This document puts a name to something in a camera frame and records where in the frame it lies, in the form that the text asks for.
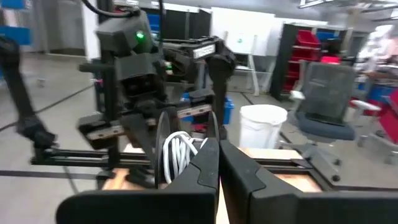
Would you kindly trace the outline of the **white board on stand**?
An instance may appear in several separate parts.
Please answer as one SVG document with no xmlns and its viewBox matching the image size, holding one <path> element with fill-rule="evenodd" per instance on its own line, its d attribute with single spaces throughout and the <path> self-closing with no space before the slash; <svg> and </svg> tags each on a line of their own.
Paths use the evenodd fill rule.
<svg viewBox="0 0 398 224">
<path fill-rule="evenodd" d="M 211 8 L 210 34 L 221 37 L 233 53 L 248 56 L 247 69 L 251 72 L 248 79 L 252 81 L 248 87 L 253 87 L 254 96 L 260 93 L 254 56 L 265 56 L 274 22 L 274 14 Z"/>
</svg>

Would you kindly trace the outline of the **white bucket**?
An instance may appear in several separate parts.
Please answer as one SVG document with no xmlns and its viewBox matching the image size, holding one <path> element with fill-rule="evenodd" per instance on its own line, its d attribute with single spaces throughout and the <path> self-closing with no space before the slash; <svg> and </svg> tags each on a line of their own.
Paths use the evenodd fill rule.
<svg viewBox="0 0 398 224">
<path fill-rule="evenodd" d="M 274 149 L 287 110 L 276 105 L 248 105 L 239 112 L 239 147 Z"/>
</svg>

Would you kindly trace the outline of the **office chair blue seat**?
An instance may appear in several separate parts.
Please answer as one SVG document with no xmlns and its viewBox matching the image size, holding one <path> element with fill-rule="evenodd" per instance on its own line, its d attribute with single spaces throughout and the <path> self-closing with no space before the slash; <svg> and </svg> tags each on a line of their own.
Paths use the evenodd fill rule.
<svg viewBox="0 0 398 224">
<path fill-rule="evenodd" d="M 353 141 L 354 123 L 344 120 L 353 93 L 356 73 L 347 65 L 309 62 L 303 74 L 300 90 L 292 90 L 294 105 L 288 121 L 308 139 L 305 144 L 283 143 L 306 159 L 319 154 L 331 166 L 340 166 L 336 155 L 320 149 L 319 142 Z"/>
</svg>

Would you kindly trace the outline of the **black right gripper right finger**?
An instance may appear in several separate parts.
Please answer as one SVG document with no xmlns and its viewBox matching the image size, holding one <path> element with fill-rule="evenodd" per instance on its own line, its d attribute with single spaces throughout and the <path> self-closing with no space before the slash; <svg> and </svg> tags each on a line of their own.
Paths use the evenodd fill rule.
<svg viewBox="0 0 398 224">
<path fill-rule="evenodd" d="M 229 224 L 398 224 L 398 192 L 302 192 L 220 142 Z"/>
</svg>

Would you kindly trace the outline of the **black cord spool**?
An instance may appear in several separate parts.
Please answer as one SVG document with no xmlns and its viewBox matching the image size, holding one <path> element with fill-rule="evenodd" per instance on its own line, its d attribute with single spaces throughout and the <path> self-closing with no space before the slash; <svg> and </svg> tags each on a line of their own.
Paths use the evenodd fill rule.
<svg viewBox="0 0 398 224">
<path fill-rule="evenodd" d="M 218 122 L 214 112 L 208 115 L 206 136 L 195 138 L 186 131 L 172 131 L 172 119 L 160 115 L 155 141 L 154 186 L 159 189 L 176 179 L 211 139 L 219 140 Z"/>
</svg>

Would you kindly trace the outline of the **black slanted support strut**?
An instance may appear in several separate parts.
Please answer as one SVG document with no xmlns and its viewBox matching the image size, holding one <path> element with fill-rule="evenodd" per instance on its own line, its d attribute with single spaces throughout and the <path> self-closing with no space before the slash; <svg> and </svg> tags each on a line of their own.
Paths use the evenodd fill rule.
<svg viewBox="0 0 398 224">
<path fill-rule="evenodd" d="M 21 54 L 19 44 L 0 35 L 0 71 L 18 112 L 17 133 L 31 140 L 35 147 L 50 149 L 55 145 L 56 135 L 47 131 L 36 115 L 20 72 Z"/>
</svg>

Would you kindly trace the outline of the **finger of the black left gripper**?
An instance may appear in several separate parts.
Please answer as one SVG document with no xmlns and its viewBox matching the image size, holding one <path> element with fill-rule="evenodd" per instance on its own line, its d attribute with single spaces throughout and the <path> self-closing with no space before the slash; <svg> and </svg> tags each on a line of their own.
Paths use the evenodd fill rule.
<svg viewBox="0 0 398 224">
<path fill-rule="evenodd" d="M 215 93 L 211 89 L 200 89 L 184 93 L 178 103 L 178 117 L 193 118 L 212 111 Z"/>
<path fill-rule="evenodd" d="M 122 155 L 119 151 L 118 137 L 125 136 L 131 146 L 141 148 L 154 166 L 155 154 L 149 135 L 151 126 L 140 114 L 130 114 L 118 120 L 108 121 L 100 114 L 80 118 L 78 130 L 95 150 L 107 149 L 107 162 L 110 168 L 121 167 Z"/>
</svg>

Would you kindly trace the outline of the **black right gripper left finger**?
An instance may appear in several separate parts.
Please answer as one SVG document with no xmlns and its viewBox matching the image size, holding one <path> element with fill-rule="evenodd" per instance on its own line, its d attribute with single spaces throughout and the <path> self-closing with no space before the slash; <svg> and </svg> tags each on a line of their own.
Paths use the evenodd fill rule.
<svg viewBox="0 0 398 224">
<path fill-rule="evenodd" d="M 166 188 L 82 192 L 58 206 L 56 224 L 216 224 L 219 158 L 209 138 Z"/>
</svg>

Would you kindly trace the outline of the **black metal table frame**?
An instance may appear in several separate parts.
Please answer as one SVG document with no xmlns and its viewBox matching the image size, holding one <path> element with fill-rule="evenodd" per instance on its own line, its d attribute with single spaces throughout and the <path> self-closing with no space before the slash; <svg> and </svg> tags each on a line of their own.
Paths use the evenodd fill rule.
<svg viewBox="0 0 398 224">
<path fill-rule="evenodd" d="M 327 188 L 341 180 L 337 170 L 323 176 L 315 167 L 321 155 L 314 152 L 304 154 L 296 149 L 258 149 L 240 148 L 247 156 L 253 158 L 269 171 L 280 175 L 310 175 L 320 187 Z M 82 151 L 71 149 L 35 149 L 30 163 L 38 166 L 71 166 L 71 167 L 101 167 L 106 169 L 143 167 L 152 169 L 149 159 L 141 148 L 128 144 L 123 152 L 116 153 L 116 160 L 109 161 L 109 152 Z"/>
</svg>

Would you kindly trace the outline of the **blue plastic crate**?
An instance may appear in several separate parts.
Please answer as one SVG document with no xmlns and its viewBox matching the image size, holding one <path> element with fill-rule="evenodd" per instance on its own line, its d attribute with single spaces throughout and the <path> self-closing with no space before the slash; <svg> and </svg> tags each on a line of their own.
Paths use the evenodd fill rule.
<svg viewBox="0 0 398 224">
<path fill-rule="evenodd" d="M 189 94 L 184 93 L 180 99 L 181 101 L 188 101 L 189 100 Z M 225 98 L 225 105 L 224 105 L 224 118 L 223 118 L 223 124 L 229 124 L 230 119 L 231 119 L 231 113 L 234 110 L 234 103 L 231 98 L 226 97 Z"/>
</svg>

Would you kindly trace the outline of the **black storage cabinet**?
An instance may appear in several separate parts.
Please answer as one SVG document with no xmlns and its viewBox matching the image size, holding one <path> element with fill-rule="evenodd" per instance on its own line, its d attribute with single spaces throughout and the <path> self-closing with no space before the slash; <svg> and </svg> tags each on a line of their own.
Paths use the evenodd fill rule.
<svg viewBox="0 0 398 224">
<path fill-rule="evenodd" d="M 149 20 L 151 32 L 163 39 L 199 39 L 210 36 L 211 11 L 208 8 L 164 3 L 162 27 L 158 7 L 142 7 Z"/>
</svg>

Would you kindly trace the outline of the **shelf rack red bins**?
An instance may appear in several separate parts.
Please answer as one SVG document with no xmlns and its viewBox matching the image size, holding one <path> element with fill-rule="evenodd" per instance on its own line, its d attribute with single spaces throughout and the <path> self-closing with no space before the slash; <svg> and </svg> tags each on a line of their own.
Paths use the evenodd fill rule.
<svg viewBox="0 0 398 224">
<path fill-rule="evenodd" d="M 341 41 L 346 33 L 333 27 L 283 24 L 269 94 L 277 100 L 283 99 L 298 83 L 304 70 L 302 64 L 319 61 L 327 40 Z"/>
</svg>

